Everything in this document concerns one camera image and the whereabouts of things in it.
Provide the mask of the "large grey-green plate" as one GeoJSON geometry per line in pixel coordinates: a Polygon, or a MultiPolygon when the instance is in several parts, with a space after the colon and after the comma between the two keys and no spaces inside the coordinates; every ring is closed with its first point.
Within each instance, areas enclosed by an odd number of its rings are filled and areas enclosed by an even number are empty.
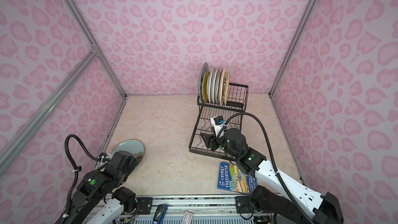
{"type": "Polygon", "coordinates": [[[201,72],[199,73],[199,78],[198,78],[198,95],[199,95],[199,102],[203,102],[203,94],[202,94],[202,84],[203,84],[203,78],[205,76],[205,73],[208,71],[208,63],[205,62],[203,64],[203,67],[201,69],[201,72]]]}

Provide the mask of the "star pattern cat plate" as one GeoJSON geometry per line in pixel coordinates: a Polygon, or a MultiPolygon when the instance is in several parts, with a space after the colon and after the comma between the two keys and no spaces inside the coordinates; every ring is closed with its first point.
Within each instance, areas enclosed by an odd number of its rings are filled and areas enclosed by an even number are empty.
{"type": "Polygon", "coordinates": [[[224,85],[224,77],[227,73],[228,69],[227,67],[224,67],[220,73],[220,78],[219,78],[219,89],[218,89],[218,101],[219,105],[222,106],[222,94],[223,94],[223,85],[224,85]]]}

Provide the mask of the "orange woven plate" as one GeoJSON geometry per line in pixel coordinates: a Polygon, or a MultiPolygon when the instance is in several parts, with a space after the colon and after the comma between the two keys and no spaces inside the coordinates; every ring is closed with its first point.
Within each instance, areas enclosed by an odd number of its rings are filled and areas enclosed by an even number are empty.
{"type": "Polygon", "coordinates": [[[225,77],[225,84],[223,86],[223,103],[224,103],[224,106],[227,105],[229,89],[230,89],[230,73],[227,73],[227,75],[225,77]]]}

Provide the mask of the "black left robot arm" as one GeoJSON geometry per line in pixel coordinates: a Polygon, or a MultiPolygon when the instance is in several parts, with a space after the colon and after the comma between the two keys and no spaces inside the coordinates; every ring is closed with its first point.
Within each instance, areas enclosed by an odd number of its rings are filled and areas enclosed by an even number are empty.
{"type": "Polygon", "coordinates": [[[140,161],[131,153],[118,151],[108,163],[87,173],[83,180],[78,183],[78,173],[81,171],[81,167],[77,167],[72,160],[75,178],[67,193],[63,213],[56,223],[83,223],[88,214],[108,194],[112,194],[112,197],[107,202],[108,207],[105,208],[105,213],[99,215],[100,219],[111,216],[117,217],[122,213],[136,214],[138,212],[136,194],[123,187],[122,184],[125,183],[139,163],[140,161]]]}

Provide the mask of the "yellow-green woven plate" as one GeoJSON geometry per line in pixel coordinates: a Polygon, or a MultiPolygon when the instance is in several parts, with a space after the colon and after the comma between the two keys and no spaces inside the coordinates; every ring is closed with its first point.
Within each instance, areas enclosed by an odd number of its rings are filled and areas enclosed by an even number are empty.
{"type": "Polygon", "coordinates": [[[209,96],[207,92],[209,76],[210,76],[210,71],[206,71],[202,79],[202,98],[204,103],[209,103],[209,96]]]}

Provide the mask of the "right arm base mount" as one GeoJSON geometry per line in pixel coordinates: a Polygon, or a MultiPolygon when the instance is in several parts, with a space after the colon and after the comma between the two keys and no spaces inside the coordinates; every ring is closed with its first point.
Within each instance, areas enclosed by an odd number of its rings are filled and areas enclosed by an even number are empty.
{"type": "Polygon", "coordinates": [[[236,211],[240,214],[259,214],[264,208],[249,195],[235,197],[236,211]]]}

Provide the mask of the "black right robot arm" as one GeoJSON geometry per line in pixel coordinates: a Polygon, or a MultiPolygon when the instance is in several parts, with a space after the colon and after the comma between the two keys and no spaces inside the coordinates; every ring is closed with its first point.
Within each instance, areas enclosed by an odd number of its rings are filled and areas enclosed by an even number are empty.
{"type": "Polygon", "coordinates": [[[296,224],[342,224],[344,217],[337,197],[314,191],[286,173],[273,167],[271,160],[249,147],[241,131],[231,128],[213,134],[200,134],[207,148],[221,149],[236,160],[246,175],[277,190],[257,186],[250,194],[249,204],[255,212],[272,212],[296,224]]]}

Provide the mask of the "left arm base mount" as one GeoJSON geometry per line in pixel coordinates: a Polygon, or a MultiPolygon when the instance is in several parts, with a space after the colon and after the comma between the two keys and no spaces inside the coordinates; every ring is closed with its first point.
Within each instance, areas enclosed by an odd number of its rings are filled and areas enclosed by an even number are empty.
{"type": "Polygon", "coordinates": [[[132,197],[123,203],[124,215],[149,215],[152,208],[153,198],[132,197]]]}

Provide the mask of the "white plate orange sun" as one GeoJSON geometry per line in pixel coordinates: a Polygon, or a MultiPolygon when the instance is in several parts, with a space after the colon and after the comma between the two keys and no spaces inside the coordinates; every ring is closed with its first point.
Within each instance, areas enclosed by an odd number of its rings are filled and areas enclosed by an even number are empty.
{"type": "Polygon", "coordinates": [[[220,79],[220,69],[216,69],[216,76],[214,79],[213,103],[218,104],[218,88],[220,79]]]}

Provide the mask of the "black wire dish rack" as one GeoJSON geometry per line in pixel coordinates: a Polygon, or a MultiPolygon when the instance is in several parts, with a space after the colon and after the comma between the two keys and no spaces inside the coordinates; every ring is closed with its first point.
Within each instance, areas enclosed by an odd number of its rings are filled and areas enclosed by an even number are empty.
{"type": "Polygon", "coordinates": [[[249,86],[231,83],[224,106],[205,103],[201,94],[197,96],[199,114],[189,143],[189,151],[198,155],[235,161],[226,151],[226,130],[242,129],[243,116],[247,108],[249,86]]]}

